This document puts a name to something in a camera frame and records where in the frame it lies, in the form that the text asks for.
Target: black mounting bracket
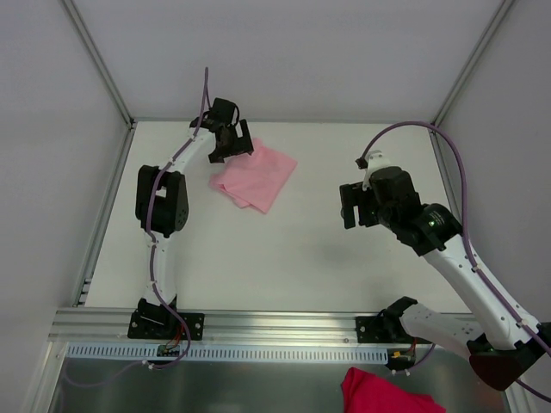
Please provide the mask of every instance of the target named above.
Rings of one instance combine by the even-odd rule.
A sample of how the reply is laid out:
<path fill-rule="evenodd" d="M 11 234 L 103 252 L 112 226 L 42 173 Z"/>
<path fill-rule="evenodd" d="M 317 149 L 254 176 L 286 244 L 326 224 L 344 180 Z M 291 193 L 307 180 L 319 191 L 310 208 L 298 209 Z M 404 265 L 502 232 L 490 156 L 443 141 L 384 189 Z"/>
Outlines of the black mounting bracket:
<path fill-rule="evenodd" d="M 205 314 L 201 312 L 178 312 L 178 315 L 186 322 L 192 341 L 200 341 L 203 338 Z M 130 317 L 128 325 L 128 338 L 140 340 L 170 340 L 178 332 L 178 321 L 168 310 L 162 306 L 147 303 L 141 299 L 138 308 Z M 182 340 L 187 340 L 185 331 Z"/>

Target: white panel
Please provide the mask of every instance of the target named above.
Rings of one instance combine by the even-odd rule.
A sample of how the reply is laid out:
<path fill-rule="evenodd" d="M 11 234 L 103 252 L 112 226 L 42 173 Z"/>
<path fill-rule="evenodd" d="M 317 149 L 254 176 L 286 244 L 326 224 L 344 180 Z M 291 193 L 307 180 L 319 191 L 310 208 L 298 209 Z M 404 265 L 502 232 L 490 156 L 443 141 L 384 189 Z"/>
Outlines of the white panel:
<path fill-rule="evenodd" d="M 431 120 L 499 0 L 77 0 L 134 116 Z"/>
<path fill-rule="evenodd" d="M 517 2 L 444 122 L 467 168 L 473 244 L 541 321 L 551 321 L 550 16 L 548 0 Z M 550 368 L 543 357 L 528 374 L 548 395 Z"/>
<path fill-rule="evenodd" d="M 383 127 L 251 123 L 253 136 L 298 161 L 266 215 L 238 209 L 207 186 L 223 165 L 196 163 L 186 179 L 189 220 L 175 245 L 179 306 L 378 311 L 409 295 L 437 311 L 466 311 L 446 280 L 389 230 L 344 229 L 338 187 L 363 179 L 354 160 Z M 183 122 L 138 124 L 87 306 L 138 304 L 148 278 L 145 236 L 134 216 L 138 170 L 167 159 L 186 131 Z M 412 174 L 424 201 L 446 204 L 426 130 L 401 128 L 377 148 Z"/>
<path fill-rule="evenodd" d="M 71 303 L 124 127 L 57 2 L 0 12 L 2 411 L 19 411 Z"/>

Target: red cloth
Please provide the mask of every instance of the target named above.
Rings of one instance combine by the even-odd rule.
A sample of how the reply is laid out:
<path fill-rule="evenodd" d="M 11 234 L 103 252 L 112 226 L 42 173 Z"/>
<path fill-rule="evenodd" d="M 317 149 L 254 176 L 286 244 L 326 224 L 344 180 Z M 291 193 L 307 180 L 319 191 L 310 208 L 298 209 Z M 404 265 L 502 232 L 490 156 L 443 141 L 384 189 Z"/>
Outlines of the red cloth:
<path fill-rule="evenodd" d="M 352 367 L 341 384 L 344 413 L 445 413 L 431 396 L 412 394 Z"/>

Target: cable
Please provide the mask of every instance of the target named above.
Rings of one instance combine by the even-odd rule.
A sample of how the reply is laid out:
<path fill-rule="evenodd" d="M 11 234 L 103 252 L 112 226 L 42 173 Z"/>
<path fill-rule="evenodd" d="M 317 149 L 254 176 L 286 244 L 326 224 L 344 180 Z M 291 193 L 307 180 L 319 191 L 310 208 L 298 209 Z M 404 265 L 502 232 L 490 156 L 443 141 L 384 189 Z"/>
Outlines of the cable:
<path fill-rule="evenodd" d="M 478 263 L 476 262 L 476 258 L 474 257 L 473 250 L 471 248 L 471 242 L 470 242 L 470 236 L 468 232 L 468 213 L 467 213 L 467 178 L 465 174 L 465 167 L 463 166 L 463 161 L 461 159 L 461 155 L 459 153 L 459 150 L 455 146 L 453 140 L 451 137 L 442 129 L 440 129 L 438 126 L 431 125 L 429 122 L 423 122 L 421 120 L 408 120 L 405 122 L 399 122 L 395 123 L 389 127 L 386 127 L 377 135 L 371 139 L 371 142 L 369 142 L 368 146 L 365 148 L 365 151 L 363 151 L 363 154 L 360 159 L 364 159 L 365 156 L 368 154 L 369 150 L 372 148 L 372 146 L 379 140 L 384 134 L 387 132 L 392 131 L 393 129 L 402 127 L 402 126 L 421 126 L 426 127 L 427 129 L 431 130 L 434 133 L 438 133 L 442 138 L 446 141 L 449 148 L 454 152 L 455 161 L 457 162 L 457 167 L 459 168 L 459 175 L 461 178 L 461 224 L 463 226 L 463 245 L 465 247 L 465 252 L 467 253 L 467 257 L 471 265 L 473 266 L 473 270 L 475 270 L 476 274 L 482 279 L 482 282 L 488 287 L 490 291 L 495 295 L 495 297 L 498 299 L 498 301 L 505 307 L 505 309 L 512 315 L 512 317 L 515 319 L 515 321 L 522 326 L 522 328 L 545 350 L 545 352 L 551 357 L 551 348 L 528 326 L 524 323 L 522 317 L 517 313 L 517 311 L 513 308 L 511 304 L 507 301 L 507 299 L 503 296 L 503 294 L 492 284 L 488 276 L 485 274 L 485 272 L 479 267 Z M 537 396 L 537 391 L 534 389 L 531 389 L 530 392 L 535 394 Z"/>
<path fill-rule="evenodd" d="M 76 381 L 74 381 L 73 379 L 71 379 L 68 375 L 67 375 L 67 366 L 68 366 L 68 363 L 65 364 L 65 367 L 63 369 L 63 373 L 62 373 L 62 378 L 63 380 L 65 380 L 67 383 L 69 383 L 70 385 L 73 385 L 75 387 L 78 387 L 79 389 L 91 389 L 91 388 L 94 388 L 94 387 L 100 387 L 102 385 L 108 385 L 109 383 L 111 383 L 112 381 L 114 381 L 116 378 L 118 378 L 119 376 L 121 376 L 123 373 L 125 373 L 127 370 L 130 370 L 132 367 L 136 367 L 136 366 L 142 366 L 142 365 L 145 365 L 146 362 L 144 362 L 143 360 L 140 360 L 140 361 L 134 361 L 130 364 L 127 364 L 126 366 L 124 366 L 121 370 L 119 370 L 117 373 L 113 374 L 111 377 L 109 377 L 108 379 L 105 379 L 103 381 L 98 381 L 96 383 L 78 383 Z"/>
<path fill-rule="evenodd" d="M 203 113 L 205 112 L 205 101 L 207 100 L 207 97 L 208 97 L 208 67 L 205 68 L 205 80 L 204 80 L 204 83 L 203 83 L 203 94 L 202 94 L 202 99 L 201 99 L 201 110 L 199 112 L 199 119 L 202 119 Z M 176 151 L 176 153 L 172 156 L 173 160 L 176 160 L 180 155 L 182 155 L 182 153 L 186 150 L 186 148 L 189 146 L 189 144 L 191 144 L 191 142 L 194 141 L 194 139 L 197 137 L 197 133 L 199 132 L 200 127 L 201 127 L 201 122 L 199 121 L 199 122 L 197 122 L 197 126 L 195 127 L 195 130 L 193 131 L 192 138 L 188 139 L 188 141 L 186 143 L 184 143 L 183 146 L 178 151 Z M 115 380 L 116 378 L 121 376 L 123 373 L 125 373 L 127 370 L 131 369 L 132 367 L 136 367 L 138 365 L 148 365 L 149 368 L 151 368 L 151 369 L 163 370 L 165 368 L 172 367 L 172 366 L 176 365 L 183 357 L 185 357 L 187 355 L 187 353 L 189 351 L 189 347 L 191 347 L 191 333 L 189 332 L 188 325 L 180 317 L 180 315 L 176 311 L 172 310 L 172 308 L 170 308 L 170 306 L 166 303 L 166 301 L 164 301 L 163 297 L 161 296 L 161 294 L 159 293 L 159 291 L 157 289 L 157 282 L 155 280 L 155 273 L 154 273 L 154 269 L 153 269 L 153 263 L 155 262 L 155 250 L 157 249 L 157 246 L 155 245 L 157 243 L 157 238 L 155 237 L 155 234 L 153 234 L 153 232 L 152 232 L 153 204 L 155 202 L 155 195 L 157 193 L 157 188 L 158 188 L 158 185 L 161 181 L 161 178 L 162 178 L 163 174 L 170 168 L 170 166 L 172 166 L 172 162 L 168 162 L 159 171 L 159 173 L 157 174 L 157 177 L 155 178 L 155 181 L 153 183 L 153 190 L 152 190 L 152 194 L 151 194 L 150 199 L 149 199 L 149 206 L 147 208 L 147 220 L 145 222 L 145 232 L 147 233 L 147 235 L 149 235 L 151 237 L 152 242 L 153 242 L 152 251 L 151 251 L 151 254 L 150 254 L 150 258 L 149 258 L 149 275 L 150 275 L 150 281 L 152 282 L 153 292 L 155 293 L 155 296 L 157 297 L 157 299 L 161 303 L 161 305 L 170 314 L 172 314 L 176 318 L 176 320 L 178 320 L 178 322 L 182 326 L 183 330 L 186 332 L 186 338 L 188 340 L 188 344 L 186 346 L 186 349 L 184 351 L 182 351 L 182 353 L 179 354 L 176 357 L 175 360 L 173 360 L 173 361 L 171 361 L 167 364 L 159 365 L 159 364 L 148 363 L 147 361 L 135 361 L 133 363 L 130 363 L 130 364 L 124 366 L 119 372 L 115 373 L 113 376 L 109 377 L 108 379 L 105 379 L 104 381 L 100 381 L 100 382 L 97 382 L 97 383 L 78 383 L 78 382 L 72 380 L 71 378 L 69 378 L 69 376 L 67 375 L 67 372 L 66 372 L 66 369 L 67 369 L 67 366 L 68 366 L 68 361 L 67 361 L 67 363 L 64 366 L 63 372 L 62 372 L 62 378 L 67 383 L 69 383 L 69 385 L 73 385 L 73 386 L 81 388 L 81 389 L 90 389 L 90 388 L 94 388 L 94 387 L 100 387 L 102 385 L 108 385 L 113 380 Z"/>
<path fill-rule="evenodd" d="M 535 390 L 533 389 L 532 387 L 530 387 L 529 385 L 527 385 L 526 383 L 522 382 L 520 379 L 518 380 L 515 380 L 517 382 L 518 385 L 520 385 L 523 389 L 529 391 L 530 393 L 532 393 L 534 396 L 536 397 L 539 397 L 541 400 L 543 400 L 544 402 L 548 402 L 548 403 L 551 403 L 551 398 L 549 396 L 546 396 L 545 394 L 541 394 L 538 390 Z"/>
<path fill-rule="evenodd" d="M 421 357 L 421 360 L 419 360 L 417 363 L 415 363 L 413 366 L 411 366 L 410 368 L 405 368 L 404 370 L 392 370 L 392 372 L 390 372 L 390 375 L 391 376 L 395 376 L 396 374 L 406 374 L 406 375 L 409 375 L 409 373 L 412 371 L 412 370 L 415 370 L 416 368 L 419 368 L 421 367 L 428 359 L 429 359 L 429 356 L 432 354 L 432 352 L 434 351 L 436 347 L 436 344 L 432 344 L 429 348 L 429 351 L 426 352 L 426 354 Z"/>
<path fill-rule="evenodd" d="M 208 67 L 205 68 L 205 80 L 203 83 L 203 96 L 201 99 L 201 110 L 199 111 L 199 121 L 197 122 L 197 125 L 195 126 L 195 130 L 193 131 L 193 136 L 191 139 L 188 139 L 186 143 L 183 144 L 183 146 L 176 151 L 174 156 L 172 157 L 172 160 L 176 160 L 182 153 L 188 148 L 188 146 L 194 141 L 194 139 L 197 137 L 197 133 L 199 132 L 199 129 L 201 128 L 201 119 L 203 118 L 203 113 L 205 112 L 205 102 L 207 100 L 208 96 Z M 152 239 L 153 246 L 149 258 L 149 278 L 152 282 L 152 290 L 155 296 L 157 297 L 159 303 L 172 315 L 178 320 L 180 325 L 182 325 L 184 331 L 186 332 L 186 338 L 187 338 L 187 345 L 186 349 L 182 351 L 181 354 L 179 354 L 176 359 L 173 361 L 163 364 L 163 365 L 152 365 L 152 368 L 157 370 L 163 370 L 168 367 L 175 366 L 183 357 L 185 357 L 188 354 L 189 348 L 191 347 L 191 333 L 189 332 L 188 325 L 185 321 L 183 321 L 183 318 L 180 317 L 180 315 L 174 311 L 170 306 L 164 301 L 163 297 L 158 291 L 157 288 L 157 281 L 155 280 L 155 271 L 154 271 L 154 262 L 155 262 L 155 251 L 157 249 L 157 237 L 155 237 L 155 234 L 152 232 L 152 215 L 153 215 L 153 206 L 155 203 L 155 196 L 157 194 L 157 189 L 159 186 L 159 183 L 161 182 L 161 178 L 163 177 L 164 173 L 172 166 L 172 162 L 169 161 L 157 174 L 155 177 L 155 181 L 153 182 L 153 188 L 152 188 L 152 194 L 149 197 L 149 205 L 147 208 L 147 219 L 145 221 L 145 232 L 149 237 Z"/>

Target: aluminum frame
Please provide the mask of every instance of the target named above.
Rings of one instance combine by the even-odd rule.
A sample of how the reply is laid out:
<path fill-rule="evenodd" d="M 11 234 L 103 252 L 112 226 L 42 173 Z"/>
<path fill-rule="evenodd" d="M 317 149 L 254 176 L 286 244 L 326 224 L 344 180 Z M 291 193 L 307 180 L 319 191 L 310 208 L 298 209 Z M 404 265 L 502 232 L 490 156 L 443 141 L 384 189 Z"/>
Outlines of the aluminum frame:
<path fill-rule="evenodd" d="M 355 348 L 357 316 L 375 313 L 202 311 L 206 314 L 203 341 L 217 345 Z M 62 308 L 57 311 L 49 335 L 48 350 L 32 412 L 47 411 L 69 342 L 155 342 L 126 338 L 133 310 L 113 308 Z M 470 314 L 452 314 L 473 322 Z M 363 344 L 363 347 L 380 347 Z M 385 348 L 403 347 L 398 344 Z M 512 386 L 505 392 L 511 413 L 534 411 L 527 393 Z"/>

